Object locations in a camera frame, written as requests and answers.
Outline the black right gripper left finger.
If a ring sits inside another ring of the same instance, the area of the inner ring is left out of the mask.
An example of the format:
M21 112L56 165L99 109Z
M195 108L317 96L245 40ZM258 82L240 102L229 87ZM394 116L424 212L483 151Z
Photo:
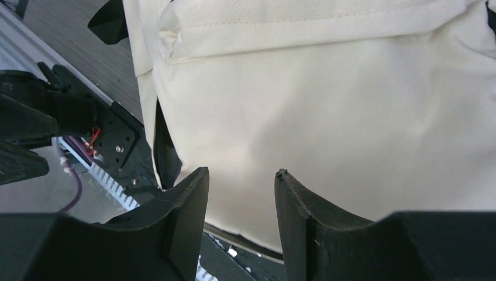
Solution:
M200 167L105 224L1 215L2 280L194 280L209 192Z

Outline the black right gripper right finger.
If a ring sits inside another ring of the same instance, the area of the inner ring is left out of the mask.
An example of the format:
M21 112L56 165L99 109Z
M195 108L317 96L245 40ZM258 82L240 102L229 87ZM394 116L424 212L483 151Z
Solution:
M281 169L275 204L288 280L494 280L495 213L399 211L374 222Z

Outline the cream canvas backpack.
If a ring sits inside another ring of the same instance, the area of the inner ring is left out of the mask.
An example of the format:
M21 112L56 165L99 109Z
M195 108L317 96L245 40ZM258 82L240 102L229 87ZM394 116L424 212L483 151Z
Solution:
M495 210L494 1L109 1L153 191L206 166L205 221L281 252L274 178L377 221Z

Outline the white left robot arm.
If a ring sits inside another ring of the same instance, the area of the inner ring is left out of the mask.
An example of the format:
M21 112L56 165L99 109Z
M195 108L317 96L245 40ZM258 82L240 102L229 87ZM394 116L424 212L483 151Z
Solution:
M47 160L33 150L56 136L85 136L97 121L95 103L69 87L43 62L45 79L20 70L1 71L1 184L49 172Z

